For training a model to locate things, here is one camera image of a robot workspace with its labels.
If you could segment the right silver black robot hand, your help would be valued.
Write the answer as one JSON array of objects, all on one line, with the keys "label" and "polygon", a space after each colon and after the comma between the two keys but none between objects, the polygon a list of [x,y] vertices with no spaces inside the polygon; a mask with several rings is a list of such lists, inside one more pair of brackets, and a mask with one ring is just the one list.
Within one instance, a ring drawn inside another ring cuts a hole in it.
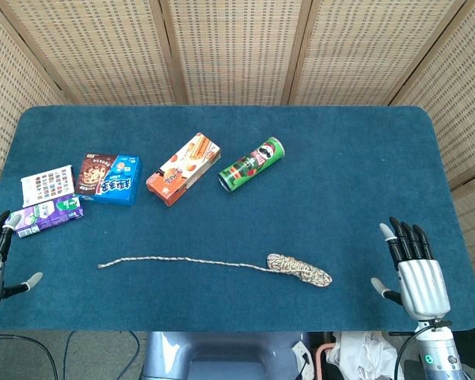
[{"label": "right silver black robot hand", "polygon": [[450,311],[445,280],[439,262],[434,258],[425,232],[394,217],[381,223],[380,231],[388,245],[401,290],[393,291],[378,278],[370,280],[385,299],[403,306],[416,321],[440,320]]}]

